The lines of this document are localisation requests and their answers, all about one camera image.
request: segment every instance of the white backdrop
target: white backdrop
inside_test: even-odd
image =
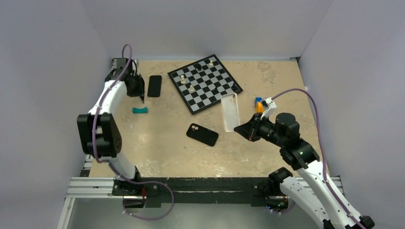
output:
[[[0,1],[0,228],[54,229],[109,56],[79,0]]]
[[[334,0],[300,67],[332,175],[349,201],[403,229],[405,1]]]
[[[332,0],[82,0],[108,54],[140,59],[301,56]]]

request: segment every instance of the black and white checkered board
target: black and white checkered board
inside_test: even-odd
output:
[[[195,68],[196,64],[201,65],[200,71]],[[168,75],[192,115],[219,103],[224,94],[243,91],[215,55],[171,71]],[[181,75],[184,75],[185,84],[180,82]],[[190,85],[193,85],[194,92],[190,92]]]

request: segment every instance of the black smartphone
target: black smartphone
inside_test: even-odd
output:
[[[186,135],[192,139],[199,142],[207,144],[209,146],[214,146],[216,140],[218,140],[218,133],[207,129],[198,124],[192,123],[186,132]]]
[[[151,75],[149,77],[148,97],[159,97],[162,85],[161,75]]]

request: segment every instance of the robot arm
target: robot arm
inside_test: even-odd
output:
[[[111,73],[105,79],[104,90],[97,103],[87,114],[81,114],[77,118],[80,140],[83,151],[86,154],[94,156],[91,133],[97,105],[105,94],[105,91],[111,87],[122,72],[127,61],[127,58],[113,59]],[[122,138],[114,121],[113,114],[125,94],[130,97],[139,96],[142,103],[144,103],[145,83],[136,69],[138,69],[137,63],[133,61],[121,79],[111,87],[111,90],[104,98],[103,106],[99,111],[96,123],[96,146],[100,161],[112,164],[119,174],[130,179],[136,178],[139,172],[122,152]]]
[[[330,192],[326,184],[330,177],[327,176],[327,181],[324,181],[323,164],[313,147],[300,138],[299,123],[295,120],[294,115],[280,113],[277,115],[275,123],[272,123],[266,116],[262,116],[262,113],[256,113],[249,122],[234,130],[249,141],[254,142],[263,138],[281,148],[280,153],[284,161],[304,178],[317,198],[311,196],[311,193],[300,187],[297,180],[290,176],[278,178],[280,190],[292,197],[317,222],[320,228],[360,228],[353,218],[362,223],[365,228],[370,229],[374,226],[372,219],[361,216],[333,182],[330,182],[329,185],[347,205],[351,215],[346,213]]]

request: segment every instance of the beige table surface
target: beige table surface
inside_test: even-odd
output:
[[[280,167],[292,171],[281,158],[279,148],[265,140],[251,143],[237,133],[224,130],[221,104],[191,115],[167,72],[191,61],[140,61],[139,71],[145,79],[162,75],[158,98],[145,96],[147,114],[133,114],[142,108],[140,99],[124,97],[114,115],[123,140],[123,152],[144,177],[262,177]],[[255,97],[271,97],[293,87],[304,88],[296,61],[247,62],[223,61],[224,66],[243,88],[238,95],[241,124],[255,112]],[[276,100],[277,110],[296,116],[301,136],[320,154],[317,131],[304,93],[290,92]],[[213,147],[186,136],[191,123],[219,134]],[[113,177],[105,165],[93,161],[90,177]]]

